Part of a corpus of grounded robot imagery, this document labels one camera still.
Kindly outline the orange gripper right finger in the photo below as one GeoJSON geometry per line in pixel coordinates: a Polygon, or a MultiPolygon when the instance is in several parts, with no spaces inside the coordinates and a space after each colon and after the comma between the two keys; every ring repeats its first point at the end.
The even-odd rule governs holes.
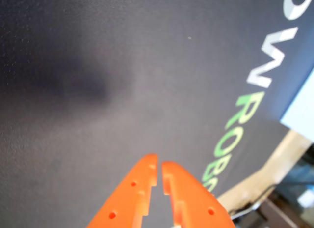
{"type": "Polygon", "coordinates": [[[174,226],[234,228],[226,209],[192,174],[175,162],[162,163],[164,194],[171,201],[174,226]]]}

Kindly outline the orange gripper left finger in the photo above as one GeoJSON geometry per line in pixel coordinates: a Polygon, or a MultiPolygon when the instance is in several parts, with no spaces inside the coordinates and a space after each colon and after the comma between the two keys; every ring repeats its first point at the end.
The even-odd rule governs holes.
{"type": "Polygon", "coordinates": [[[157,186],[158,156],[147,154],[128,172],[96,213],[89,228],[140,228],[157,186]]]}

